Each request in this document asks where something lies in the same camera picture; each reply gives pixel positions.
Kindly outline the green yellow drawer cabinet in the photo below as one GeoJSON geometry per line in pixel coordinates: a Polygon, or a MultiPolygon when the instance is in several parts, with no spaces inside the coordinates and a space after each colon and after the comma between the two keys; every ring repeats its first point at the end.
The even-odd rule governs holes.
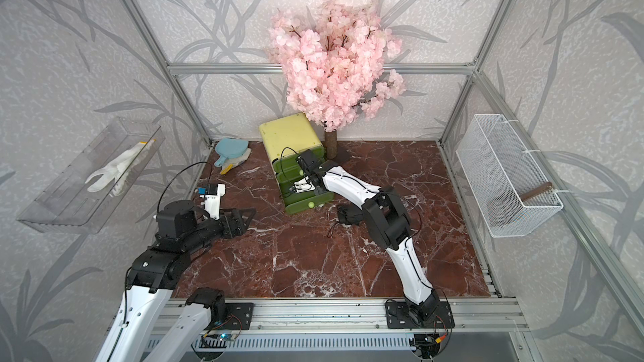
{"type": "Polygon", "coordinates": [[[335,198],[332,192],[310,184],[298,164],[298,156],[308,150],[320,162],[325,161],[325,147],[305,114],[265,122],[259,132],[288,215],[314,209],[335,198]]]}

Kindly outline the black umbrella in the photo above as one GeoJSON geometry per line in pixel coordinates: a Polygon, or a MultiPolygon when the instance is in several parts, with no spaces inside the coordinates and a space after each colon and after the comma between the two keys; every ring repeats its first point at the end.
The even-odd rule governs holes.
{"type": "Polygon", "coordinates": [[[364,217],[362,209],[355,204],[339,204],[336,208],[337,218],[327,232],[327,237],[332,238],[335,228],[342,226],[360,226],[364,217]]]}

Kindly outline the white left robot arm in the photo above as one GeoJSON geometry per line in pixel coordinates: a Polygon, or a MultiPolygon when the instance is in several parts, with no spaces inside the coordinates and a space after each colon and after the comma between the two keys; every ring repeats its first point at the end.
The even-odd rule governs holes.
{"type": "Polygon", "coordinates": [[[127,270],[122,302],[97,360],[178,361],[214,332],[218,340],[234,340],[250,329],[253,303],[228,303],[223,291],[198,288],[164,338],[144,352],[184,272],[215,241],[243,235],[256,213],[253,208],[209,212],[191,200],[171,202],[159,211],[155,243],[127,270]]]}

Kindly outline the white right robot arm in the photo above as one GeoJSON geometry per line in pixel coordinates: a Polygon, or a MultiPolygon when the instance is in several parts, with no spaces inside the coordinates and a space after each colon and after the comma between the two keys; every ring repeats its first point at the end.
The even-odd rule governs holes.
{"type": "Polygon", "coordinates": [[[439,306],[439,294],[420,266],[412,238],[412,219],[400,196],[392,188],[358,179],[334,161],[320,161],[310,150],[298,155],[297,163],[304,178],[316,188],[338,194],[360,209],[370,238],[392,259],[409,313],[419,321],[429,318],[439,306]]]}

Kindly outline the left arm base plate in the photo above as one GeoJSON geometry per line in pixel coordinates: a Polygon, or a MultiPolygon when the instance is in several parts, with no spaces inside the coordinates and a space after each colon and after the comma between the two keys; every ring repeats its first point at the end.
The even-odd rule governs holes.
{"type": "Polygon", "coordinates": [[[254,306],[254,303],[227,303],[226,316],[221,323],[214,325],[214,329],[232,331],[250,330],[254,306]]]}

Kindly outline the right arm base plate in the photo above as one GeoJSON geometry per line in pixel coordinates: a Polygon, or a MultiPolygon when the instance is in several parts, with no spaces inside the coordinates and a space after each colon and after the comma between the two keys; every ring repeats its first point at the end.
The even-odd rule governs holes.
{"type": "Polygon", "coordinates": [[[415,305],[389,298],[384,303],[387,327],[396,328],[433,328],[449,330],[455,327],[454,316],[449,302],[440,301],[435,305],[415,305]]]}

